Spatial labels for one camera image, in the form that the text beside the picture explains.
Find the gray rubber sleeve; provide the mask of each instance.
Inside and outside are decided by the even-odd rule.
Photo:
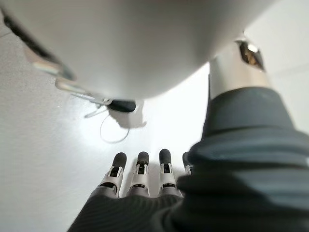
[[[219,95],[188,155],[193,175],[178,179],[185,199],[165,213],[165,228],[309,231],[308,154],[308,136],[295,131],[275,91]]]

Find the robotic finger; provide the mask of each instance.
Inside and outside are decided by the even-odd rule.
[[[91,196],[105,195],[110,198],[119,198],[119,190],[121,187],[125,166],[126,155],[125,153],[120,152],[115,156],[110,170],[105,174],[102,182],[92,192]]]
[[[149,197],[148,164],[148,153],[144,151],[140,152],[127,196]]]
[[[159,153],[160,159],[160,178],[159,178],[159,196],[176,195],[181,197],[182,194],[176,188],[176,181],[171,164],[170,151],[162,149]]]

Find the white wall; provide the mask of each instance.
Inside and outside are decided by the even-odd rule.
[[[245,31],[262,50],[273,87],[309,133],[309,1],[282,0]]]

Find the reflective metal part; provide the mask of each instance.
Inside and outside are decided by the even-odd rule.
[[[265,71],[263,59],[257,46],[247,40],[236,41],[239,44],[239,51],[242,60],[262,71]]]

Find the black fingertip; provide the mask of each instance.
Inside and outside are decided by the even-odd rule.
[[[142,151],[139,153],[139,156],[137,157],[137,162],[145,162],[147,165],[149,164],[149,155],[147,152]]]
[[[184,165],[184,167],[186,167],[186,166],[190,166],[190,163],[189,163],[189,161],[188,161],[188,154],[189,154],[189,152],[185,152],[184,154],[183,154],[183,165]]]
[[[126,155],[123,152],[119,152],[115,158],[114,161],[112,162],[112,165],[114,167],[122,167],[123,169],[125,169],[126,166]]]
[[[162,163],[171,163],[170,152],[167,149],[162,149],[159,153],[160,165]]]

